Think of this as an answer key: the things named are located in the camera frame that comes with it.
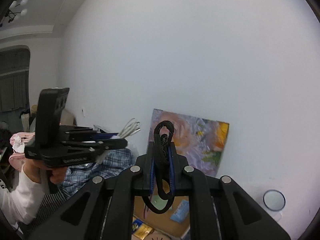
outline floral painting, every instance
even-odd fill
[[[153,141],[156,125],[165,120],[174,125],[172,140],[177,153],[185,156],[189,165],[201,170],[205,175],[215,177],[226,144],[229,124],[154,109],[149,141]],[[165,130],[166,128],[162,128],[160,134],[165,133]]]

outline blue plaid fabric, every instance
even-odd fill
[[[95,176],[105,179],[114,177],[132,165],[133,158],[129,149],[110,150],[100,165],[88,163],[68,167],[64,182],[60,186],[72,196]]]

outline striped fabric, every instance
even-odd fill
[[[36,218],[28,225],[18,222],[18,225],[23,232],[24,239],[28,239],[31,232],[50,217],[63,203],[68,200],[68,198],[70,198],[70,196],[64,188],[58,188],[58,192],[56,194],[45,194],[36,214]]]

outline metal screw head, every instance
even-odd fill
[[[223,177],[221,178],[221,181],[222,181],[223,183],[230,183],[230,182],[231,182],[231,178],[230,178],[229,176],[223,176]]]
[[[195,168],[192,167],[192,166],[185,166],[185,167],[184,167],[184,170],[185,170],[186,172],[193,172],[193,171],[195,170]]]
[[[102,182],[102,177],[101,176],[95,176],[93,179],[92,179],[92,181],[93,181],[93,183],[95,183],[95,184],[97,184],[97,183],[100,183],[100,182]]]
[[[132,166],[131,168],[130,168],[130,171],[132,171],[132,172],[138,172],[138,171],[140,171],[140,167],[139,166]]]

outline white cable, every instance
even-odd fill
[[[129,122],[126,123],[126,125],[123,127],[123,129],[118,133],[118,136],[120,138],[126,138],[130,135],[133,135],[137,132],[139,132],[140,129],[140,122],[136,122],[135,118],[132,118],[129,120]]]

